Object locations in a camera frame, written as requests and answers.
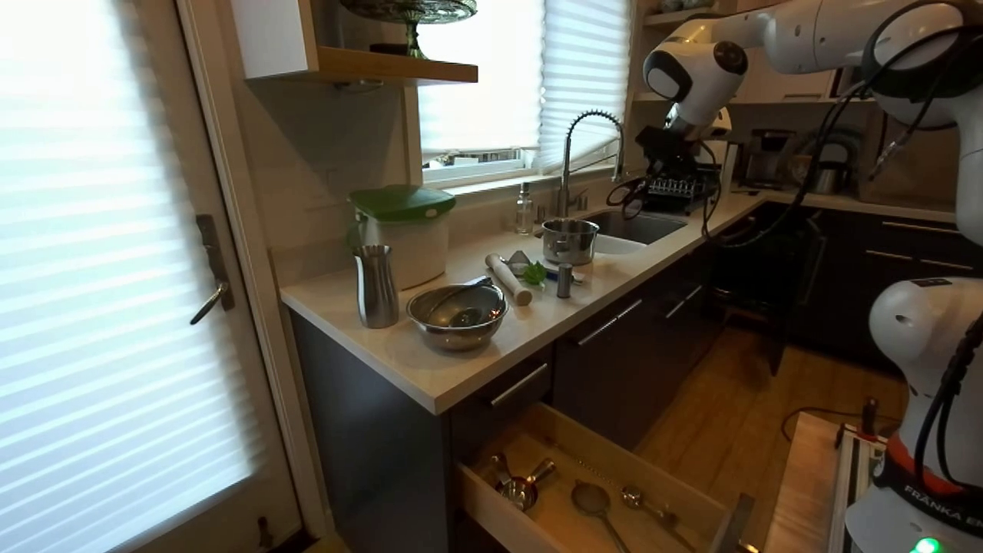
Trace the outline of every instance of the open drawer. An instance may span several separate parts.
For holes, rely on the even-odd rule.
[[[492,484],[492,452],[503,452],[510,471],[530,472],[544,459],[556,471],[538,484],[538,502],[523,513]],[[736,553],[749,502],[736,510],[681,484],[634,452],[591,432],[573,418],[536,401],[510,418],[481,452],[477,465],[458,465],[461,507],[507,551],[622,551],[603,519],[576,507],[576,481],[593,481],[610,490],[610,519],[634,553],[707,551]],[[645,507],[675,513],[675,524],[660,524],[653,513],[622,502],[625,484],[645,490]]]

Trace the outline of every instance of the metal bowl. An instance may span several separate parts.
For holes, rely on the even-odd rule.
[[[408,313],[434,350],[473,350],[492,341],[507,308],[486,283],[442,287],[411,302]]]
[[[541,232],[547,263],[591,263],[591,244],[598,232],[598,225],[551,217]]]

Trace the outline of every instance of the white countertop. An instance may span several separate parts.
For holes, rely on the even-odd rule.
[[[728,195],[709,222],[709,232],[741,222],[762,204],[790,204],[790,195]],[[923,212],[923,210],[892,210],[861,199],[839,197],[807,197],[804,207],[822,210],[846,210],[866,214],[898,214],[898,217],[926,217],[926,222],[954,222],[947,212]],[[418,287],[401,296],[403,315],[391,329],[366,329],[358,315],[358,288],[355,268],[327,272],[319,281],[285,287],[282,302],[305,315],[310,326],[327,333],[332,341],[346,346],[358,358],[411,396],[434,414],[448,411],[461,400],[466,400],[483,384],[503,375],[510,367],[530,358],[586,315],[598,313],[630,288],[642,287],[675,259],[687,256],[704,244],[700,238],[700,210],[691,222],[634,252],[634,256],[597,256],[593,263],[578,268],[583,276],[576,283],[573,297],[556,297],[554,283],[536,296],[530,308],[510,304],[502,329],[495,333],[488,346],[466,354],[439,354],[425,343],[405,308],[414,296],[445,283],[466,283],[486,272],[486,256],[510,259],[515,250],[541,259],[541,240],[523,232],[497,232],[488,240],[466,244],[465,250],[448,252],[448,271],[442,281]]]

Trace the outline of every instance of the white roller shade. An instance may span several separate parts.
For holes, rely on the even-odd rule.
[[[0,551],[110,551],[244,481],[195,207],[113,0],[0,19]]]
[[[583,111],[622,120],[630,69],[626,0],[483,0],[481,16],[422,29],[431,57],[481,64],[481,87],[422,87],[425,159],[519,150],[515,163],[425,172],[428,181],[477,181],[503,172],[556,172],[564,139]],[[578,125],[576,153],[614,139],[607,120]]]
[[[473,19],[425,23],[431,57],[481,64],[481,82],[422,87],[425,153],[538,143],[544,0],[483,0]]]
[[[547,0],[544,120],[538,165],[564,163],[564,142],[583,111],[622,120],[630,64],[630,7],[625,0]],[[618,139],[610,120],[583,120],[576,158]]]

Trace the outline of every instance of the green lid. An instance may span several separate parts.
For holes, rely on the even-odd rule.
[[[350,195],[358,212],[379,222],[434,222],[453,212],[455,197],[439,187],[379,187]]]

